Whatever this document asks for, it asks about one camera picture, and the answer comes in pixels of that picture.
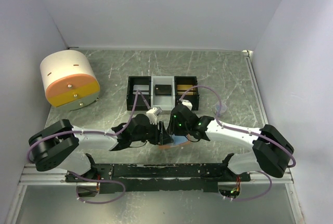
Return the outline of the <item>white aluminium corner rail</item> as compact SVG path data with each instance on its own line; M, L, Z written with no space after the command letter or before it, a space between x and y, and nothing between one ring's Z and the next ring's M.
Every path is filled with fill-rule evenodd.
M254 72L253 65L252 65L253 51L243 50L242 54L245 57L245 60L246 60L246 63L247 63L248 71L249 71L249 74L250 74L250 77L251 77L252 87L253 87L255 98L256 98L256 101L257 101L257 104L258 104L258 107L259 107L261 120L264 124L268 124L267 115L266 115L266 112L265 112L265 108L264 108L262 98L261 98L261 95L260 95L257 79L255 77L255 72Z

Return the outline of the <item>gold card in tray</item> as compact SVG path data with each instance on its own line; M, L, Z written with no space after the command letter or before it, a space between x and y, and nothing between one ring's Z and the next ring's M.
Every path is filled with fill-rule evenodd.
M186 95L195 95L197 93L196 88L193 88L193 85L189 84L178 84L177 85L177 95L183 95L187 90L189 92Z

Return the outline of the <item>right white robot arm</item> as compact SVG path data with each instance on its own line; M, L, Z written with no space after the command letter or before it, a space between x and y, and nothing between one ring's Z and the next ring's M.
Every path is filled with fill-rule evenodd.
M234 180L239 174L261 170L274 178L284 176L292 157L293 146L272 125L249 128L217 121L210 116L198 117L187 106L177 105L170 115L170 134L191 136L196 141L222 141L248 150L244 154L230 154L224 160L221 176L226 181Z

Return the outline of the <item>black white three-compartment tray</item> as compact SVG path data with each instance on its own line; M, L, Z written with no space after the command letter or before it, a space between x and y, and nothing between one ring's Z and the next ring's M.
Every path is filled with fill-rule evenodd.
M130 76L127 83L126 106L131 111L147 110L147 105L171 111L180 98L199 109L198 81L195 76Z

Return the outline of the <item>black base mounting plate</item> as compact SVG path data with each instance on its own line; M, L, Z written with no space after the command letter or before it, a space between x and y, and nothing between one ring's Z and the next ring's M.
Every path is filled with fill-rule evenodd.
M127 192L149 191L190 191L218 192L218 182L236 182L237 179L250 181L247 173L234 174L222 163L192 163L192 164L96 164L91 172L83 177L103 182L99 183L100 193L109 194L123 191L117 183L107 183L115 180L123 183ZM190 178L189 181L149 180L139 182L139 178L167 179Z

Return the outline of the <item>black credit card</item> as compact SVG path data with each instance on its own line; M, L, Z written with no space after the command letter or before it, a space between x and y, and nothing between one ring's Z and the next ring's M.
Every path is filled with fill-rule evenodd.
M172 85L170 84L156 84L155 85L156 96L172 96Z

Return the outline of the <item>white orange drawer cabinet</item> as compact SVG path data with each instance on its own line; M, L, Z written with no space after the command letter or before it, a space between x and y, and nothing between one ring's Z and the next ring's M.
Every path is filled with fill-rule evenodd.
M76 50L45 57L40 64L45 97L55 108L83 108L99 98L100 85L88 58Z

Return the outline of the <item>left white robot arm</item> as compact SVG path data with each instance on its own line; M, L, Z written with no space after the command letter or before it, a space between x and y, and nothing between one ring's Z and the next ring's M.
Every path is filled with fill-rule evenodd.
M93 166L91 155L83 150L120 151L137 141L162 146L173 143L173 138L163 122L152 124L144 114L108 130L84 129L63 119L29 139L27 160L35 164L39 172L61 168L90 182L96 178L97 168Z

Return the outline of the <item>white card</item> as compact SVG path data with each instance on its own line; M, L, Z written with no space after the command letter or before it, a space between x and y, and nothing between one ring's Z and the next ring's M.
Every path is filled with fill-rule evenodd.
M150 94L149 85L134 85L133 86L133 94L135 95L138 90L140 90L143 95L149 95Z

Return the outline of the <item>small clear plastic cup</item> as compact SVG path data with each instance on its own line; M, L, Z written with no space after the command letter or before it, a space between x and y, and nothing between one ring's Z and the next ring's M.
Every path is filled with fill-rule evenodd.
M223 103L221 103L221 106L219 103L216 103L214 106L214 114L218 117L222 116L227 111L227 106Z

